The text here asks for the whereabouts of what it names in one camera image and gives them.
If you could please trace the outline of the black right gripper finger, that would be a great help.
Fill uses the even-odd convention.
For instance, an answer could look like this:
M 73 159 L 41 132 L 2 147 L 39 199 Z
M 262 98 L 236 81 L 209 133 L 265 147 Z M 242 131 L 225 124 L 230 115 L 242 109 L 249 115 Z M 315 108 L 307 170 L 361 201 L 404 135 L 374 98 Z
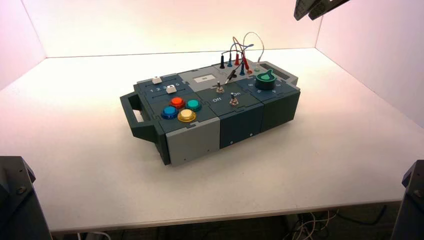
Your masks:
M 294 18 L 299 21 L 306 16 L 320 0 L 296 0 Z
M 350 0 L 314 0 L 312 2 L 312 8 L 308 12 L 308 16 L 311 20 L 315 20 L 349 1 Z

